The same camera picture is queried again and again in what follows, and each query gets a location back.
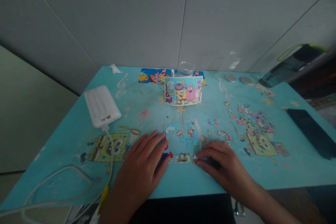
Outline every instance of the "dark clothing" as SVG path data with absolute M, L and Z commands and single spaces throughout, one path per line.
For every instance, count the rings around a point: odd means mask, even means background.
M 228 194 L 148 199 L 134 214 L 130 223 L 229 223 L 233 217 Z

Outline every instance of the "glass cup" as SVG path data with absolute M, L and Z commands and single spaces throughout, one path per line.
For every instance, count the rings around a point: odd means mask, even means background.
M 176 77 L 189 77 L 194 74 L 195 65 L 190 62 L 183 61 L 179 64 Z
M 236 56 L 234 51 L 230 52 L 228 57 L 221 57 L 218 60 L 219 67 L 217 68 L 218 71 L 218 78 L 224 79 L 226 73 L 225 72 L 232 72 L 236 66 L 240 63 L 241 58 Z

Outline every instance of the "white power bank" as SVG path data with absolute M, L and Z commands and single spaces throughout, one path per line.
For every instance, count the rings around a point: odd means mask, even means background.
M 86 91 L 84 98 L 94 127 L 100 128 L 121 117 L 121 113 L 106 86 Z

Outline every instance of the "white wall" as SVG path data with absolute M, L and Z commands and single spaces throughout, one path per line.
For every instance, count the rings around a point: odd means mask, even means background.
M 25 170 L 78 97 L 0 47 L 0 173 Z
M 334 12 L 333 0 L 0 0 L 0 44 L 80 94 L 112 63 L 217 70 L 235 51 L 236 71 L 267 72 L 293 44 L 330 46 Z
M 220 64 L 213 61 L 235 51 L 241 58 L 235 71 L 246 72 L 316 1 L 186 0 L 179 61 L 219 70 Z
M 300 43 L 323 45 L 330 50 L 324 57 L 332 57 L 336 49 L 336 0 L 319 0 L 249 71 L 268 72 L 279 63 L 279 55 Z

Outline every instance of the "metal lid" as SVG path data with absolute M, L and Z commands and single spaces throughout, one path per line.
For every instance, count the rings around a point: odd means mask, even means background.
M 228 82 L 235 82 L 237 79 L 233 74 L 230 73 L 225 78 Z
M 243 84 L 251 84 L 252 80 L 249 77 L 243 76 L 239 78 L 240 82 Z

